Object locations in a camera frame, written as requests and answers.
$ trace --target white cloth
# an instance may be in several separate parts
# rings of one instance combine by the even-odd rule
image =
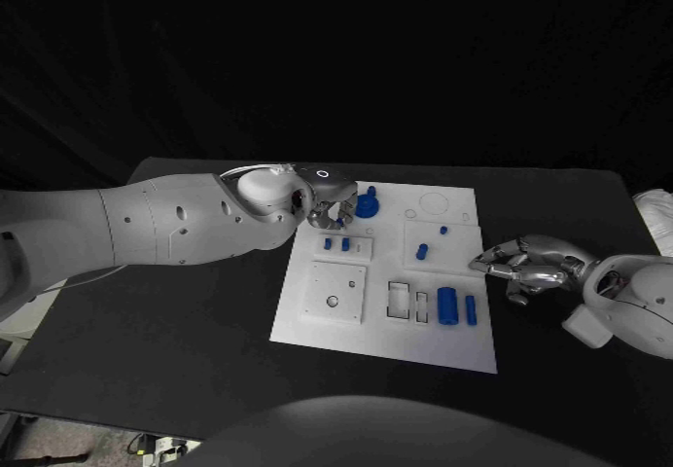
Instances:
[[[662,256],[673,256],[673,195],[651,190],[635,196]]]

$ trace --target black tablecloth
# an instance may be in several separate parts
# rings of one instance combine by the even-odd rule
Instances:
[[[130,181],[244,164],[149,159]],[[612,172],[336,167],[358,180],[475,187],[486,247],[550,234],[599,256],[656,253]],[[292,244],[208,265],[133,266],[65,290],[0,409],[205,439],[290,401],[387,395],[496,418],[617,464],[671,460],[673,362],[617,339],[586,347],[561,328],[578,297],[547,292],[519,308],[489,278],[496,376],[270,342]]]

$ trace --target table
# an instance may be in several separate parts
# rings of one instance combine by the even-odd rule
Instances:
[[[130,182],[238,161],[149,159]],[[656,254],[607,171],[335,164],[357,180],[476,189],[485,246],[550,234],[599,256]],[[563,330],[578,302],[519,308],[489,278],[499,375],[270,342],[292,250],[189,267],[133,266],[63,292],[9,378],[0,410],[202,440],[300,399],[387,395],[489,416],[620,465],[672,461],[673,363]]]

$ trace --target cable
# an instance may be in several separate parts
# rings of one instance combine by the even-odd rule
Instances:
[[[130,450],[130,447],[133,446],[133,443],[136,442],[136,440],[143,436],[142,433],[139,433],[136,435],[136,437],[130,440],[130,445],[127,446],[127,454],[129,455],[136,455],[137,454],[137,450]]]
[[[126,267],[127,267],[127,265],[123,265],[117,269],[114,269],[110,272],[107,272],[106,274],[100,275],[99,277],[94,277],[93,279],[84,280],[83,282],[78,282],[76,284],[68,284],[68,285],[64,285],[61,287],[55,287],[54,289],[47,289],[38,295],[47,294],[48,292],[54,292],[57,290],[70,289],[71,287],[78,287],[80,285],[84,285],[84,284],[88,284],[90,282],[94,282],[94,280],[103,279],[109,275],[113,275],[116,272],[120,272]]]
[[[259,163],[257,165],[247,165],[246,167],[238,167],[234,168],[233,170],[228,170],[222,175],[221,178],[230,177],[230,175],[234,175],[235,173],[246,172],[247,170],[253,170],[256,168],[276,168],[280,165],[277,163]]]

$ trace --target floor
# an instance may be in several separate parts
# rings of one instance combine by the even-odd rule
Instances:
[[[39,418],[19,426],[12,459],[71,456],[90,453],[87,467],[140,467],[140,456],[127,454],[127,446],[136,433],[67,421]]]

